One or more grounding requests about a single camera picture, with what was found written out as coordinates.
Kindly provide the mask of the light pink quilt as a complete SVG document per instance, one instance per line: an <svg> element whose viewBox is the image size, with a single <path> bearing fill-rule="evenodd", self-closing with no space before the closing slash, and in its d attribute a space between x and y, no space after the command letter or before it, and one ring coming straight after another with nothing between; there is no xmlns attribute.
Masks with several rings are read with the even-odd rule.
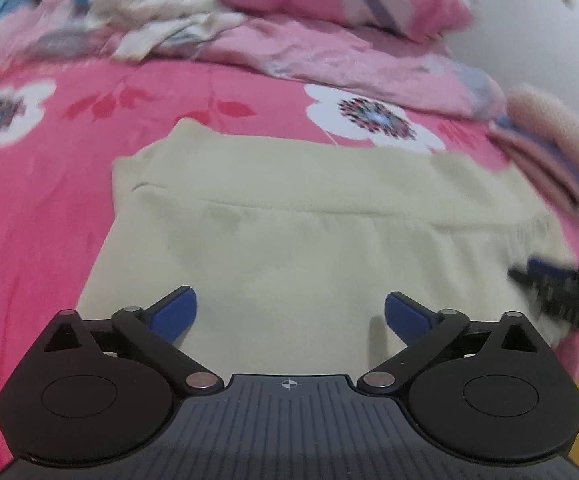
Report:
<svg viewBox="0 0 579 480"><path fill-rule="evenodd" d="M147 58L238 65L472 120L490 119L504 108L503 92L487 73L451 58L444 32L417 42L370 25L228 7L245 14L247 21L204 44L170 39ZM86 14L88 2L41 0L32 9L6 15L0 20L0 66L22 58L111 58L122 32L88 27Z"/></svg>

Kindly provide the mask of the stack of folded clothes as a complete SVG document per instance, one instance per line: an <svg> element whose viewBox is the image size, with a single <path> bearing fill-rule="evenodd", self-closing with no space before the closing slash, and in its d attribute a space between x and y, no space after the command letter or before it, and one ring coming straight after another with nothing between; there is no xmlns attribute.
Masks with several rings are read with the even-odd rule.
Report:
<svg viewBox="0 0 579 480"><path fill-rule="evenodd" d="M579 165L555 141L537 136L501 116L488 139L554 206L579 214Z"/></svg>

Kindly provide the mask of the beige zip hoodie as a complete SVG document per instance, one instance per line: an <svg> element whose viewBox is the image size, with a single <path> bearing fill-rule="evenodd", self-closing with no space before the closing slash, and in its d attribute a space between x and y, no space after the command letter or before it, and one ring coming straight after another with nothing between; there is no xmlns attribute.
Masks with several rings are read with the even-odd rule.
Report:
<svg viewBox="0 0 579 480"><path fill-rule="evenodd" d="M559 219L514 167L457 153L229 136L184 119L112 166L114 223L78 301L84 318L192 287L181 349L216 374L359 376L393 356L399 290L478 321L507 311L548 344L567 326L510 282L571 257Z"/></svg>

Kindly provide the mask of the crumpled white cloth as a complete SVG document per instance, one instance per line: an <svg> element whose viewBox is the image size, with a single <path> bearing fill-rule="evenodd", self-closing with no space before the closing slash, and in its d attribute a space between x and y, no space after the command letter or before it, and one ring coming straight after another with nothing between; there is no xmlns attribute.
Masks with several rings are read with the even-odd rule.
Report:
<svg viewBox="0 0 579 480"><path fill-rule="evenodd" d="M247 16L221 0L88 0L88 27L122 32L111 57L140 63L170 39L204 44L236 28Z"/></svg>

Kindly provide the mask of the pink magenta floral bed blanket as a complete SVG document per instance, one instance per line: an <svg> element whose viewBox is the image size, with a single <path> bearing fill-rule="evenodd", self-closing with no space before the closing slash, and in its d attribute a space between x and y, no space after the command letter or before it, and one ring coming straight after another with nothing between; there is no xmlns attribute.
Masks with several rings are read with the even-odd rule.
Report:
<svg viewBox="0 0 579 480"><path fill-rule="evenodd" d="M52 316L78 310L114 223L114 162L184 119L229 136L457 153L490 171L516 168L481 120L219 64L92 60L0 73L0 390ZM543 201L567 262L579 262L579 219ZM0 468L9 459L0 433Z"/></svg>

